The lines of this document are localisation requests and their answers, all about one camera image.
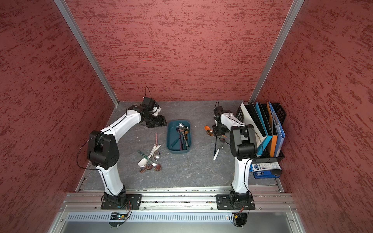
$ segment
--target mounting plate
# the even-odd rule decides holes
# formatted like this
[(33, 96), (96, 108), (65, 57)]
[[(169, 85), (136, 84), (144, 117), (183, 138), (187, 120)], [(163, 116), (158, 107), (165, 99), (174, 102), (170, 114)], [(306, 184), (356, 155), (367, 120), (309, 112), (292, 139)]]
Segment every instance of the mounting plate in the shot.
[(216, 195), (216, 205), (218, 210), (240, 210), (242, 206), (244, 206), (244, 210), (254, 210), (255, 209), (255, 203), (252, 201), (250, 203), (250, 200), (253, 200), (253, 197), (250, 195), (250, 199), (247, 201), (241, 201), (239, 203), (234, 203), (231, 205), (231, 200), (229, 199), (229, 195)]
[[(138, 210), (141, 204), (141, 194), (126, 194), (126, 198), (131, 201), (132, 209)], [(120, 210), (112, 203), (110, 203), (106, 198), (104, 198), (103, 202), (101, 203), (102, 210)]]

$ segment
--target green utensil handle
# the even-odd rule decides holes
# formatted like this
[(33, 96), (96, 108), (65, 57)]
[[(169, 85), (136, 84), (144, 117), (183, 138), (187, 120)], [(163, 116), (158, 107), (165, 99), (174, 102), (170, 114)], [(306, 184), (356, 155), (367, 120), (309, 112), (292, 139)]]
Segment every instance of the green utensil handle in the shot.
[(149, 161), (150, 160), (150, 158), (148, 158), (144, 153), (142, 153), (140, 150), (138, 150), (137, 152), (139, 152), (139, 154), (141, 154), (141, 156), (143, 157), (143, 158), (146, 158), (146, 160), (147, 161)]
[(176, 139), (172, 144), (171, 144), (171, 147), (173, 147), (178, 141), (180, 140), (180, 138)]

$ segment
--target metal vent grille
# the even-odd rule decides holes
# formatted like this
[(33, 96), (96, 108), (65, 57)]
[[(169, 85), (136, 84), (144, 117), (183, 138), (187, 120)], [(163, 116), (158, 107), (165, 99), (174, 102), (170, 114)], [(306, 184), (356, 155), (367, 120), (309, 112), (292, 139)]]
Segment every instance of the metal vent grille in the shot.
[[(66, 221), (107, 222), (111, 212), (70, 212)], [(231, 213), (167, 213), (167, 212), (133, 212), (128, 222), (231, 222)]]
[(109, 219), (111, 212), (99, 212), (99, 213), (92, 213), (92, 212), (70, 212), (67, 221), (107, 221)]
[(162, 222), (227, 222), (232, 220), (230, 213), (133, 213), (128, 221)]

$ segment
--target black desk organizer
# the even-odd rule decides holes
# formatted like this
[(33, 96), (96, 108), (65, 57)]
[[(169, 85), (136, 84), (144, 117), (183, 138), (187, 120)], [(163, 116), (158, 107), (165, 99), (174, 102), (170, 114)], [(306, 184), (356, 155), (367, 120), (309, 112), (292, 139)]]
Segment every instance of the black desk organizer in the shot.
[[(261, 105), (263, 107), (263, 110), (266, 114), (267, 119), (269, 119), (269, 112), (267, 110), (267, 104), (261, 104)], [(283, 123), (285, 121), (285, 118), (286, 118), (285, 110), (282, 108), (282, 106), (279, 103), (273, 103), (272, 106), (273, 106), (273, 109), (276, 112), (276, 115), (277, 115), (281, 125), (283, 125)], [(244, 120), (244, 115), (242, 113), (241, 107), (238, 107), (238, 110), (237, 110), (237, 113), (236, 113), (236, 118), (240, 121)], [(280, 154), (279, 154), (278, 157), (271, 157), (269, 155), (269, 151), (267, 149), (265, 149), (263, 151), (263, 154), (260, 157), (257, 157), (257, 158), (253, 159), (252, 163), (275, 163), (275, 162), (279, 162), (279, 161), (283, 160), (284, 158), (285, 158), (285, 155), (282, 153), (282, 151), (280, 151)]]

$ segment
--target blue folder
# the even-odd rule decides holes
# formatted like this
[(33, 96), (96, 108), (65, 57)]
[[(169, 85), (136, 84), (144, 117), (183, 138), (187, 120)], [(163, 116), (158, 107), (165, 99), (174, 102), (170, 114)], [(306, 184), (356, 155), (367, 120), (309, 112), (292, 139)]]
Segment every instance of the blue folder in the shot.
[(264, 139), (264, 141), (258, 147), (257, 155), (260, 156), (260, 155), (263, 154), (263, 151), (266, 149), (268, 143), (271, 141), (272, 136), (268, 135), (268, 131), (267, 131), (266, 126), (264, 124), (263, 116), (262, 116), (262, 114), (260, 112), (258, 102), (255, 104), (255, 110), (256, 110), (256, 112), (258, 114), (258, 117), (259, 117), (260, 122), (261, 122), (261, 124), (262, 124), (262, 126), (264, 128), (264, 131), (266, 132), (266, 138)]
[(271, 109), (272, 116), (274, 117), (276, 132), (277, 132), (277, 141), (276, 141), (275, 156), (274, 157), (278, 157), (279, 154), (280, 154), (280, 151), (281, 151), (283, 140), (285, 138), (285, 133), (282, 129), (282, 125), (281, 125), (281, 123), (280, 123), (280, 121), (279, 121), (279, 119), (276, 115), (275, 110), (273, 109), (273, 106), (272, 106), (271, 102), (268, 102), (268, 103), (269, 103), (269, 107)]

